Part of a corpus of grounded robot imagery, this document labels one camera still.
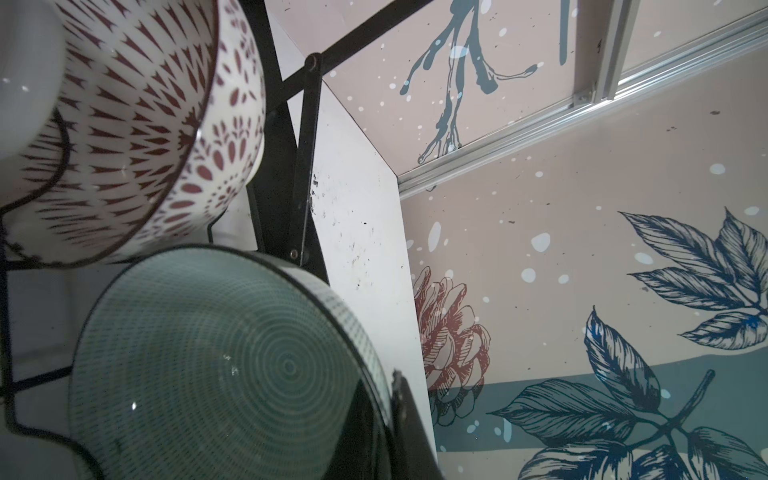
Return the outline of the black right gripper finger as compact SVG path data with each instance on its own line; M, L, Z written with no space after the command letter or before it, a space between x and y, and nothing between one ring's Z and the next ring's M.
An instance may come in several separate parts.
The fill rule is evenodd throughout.
M390 459L392 478L443 480L407 379L393 372Z

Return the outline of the teal patterned ceramic bowl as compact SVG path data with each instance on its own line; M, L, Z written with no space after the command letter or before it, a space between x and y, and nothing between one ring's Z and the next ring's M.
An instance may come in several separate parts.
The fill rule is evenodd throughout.
M329 285L265 255L187 246L99 296L68 420L109 479L388 479L389 399Z

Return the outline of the white red patterned bowl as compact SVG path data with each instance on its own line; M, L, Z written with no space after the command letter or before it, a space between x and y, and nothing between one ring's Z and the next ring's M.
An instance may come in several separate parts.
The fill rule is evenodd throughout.
M161 249L222 214L263 157L266 89L240 1L54 1L57 102L1 164L1 242L54 268Z

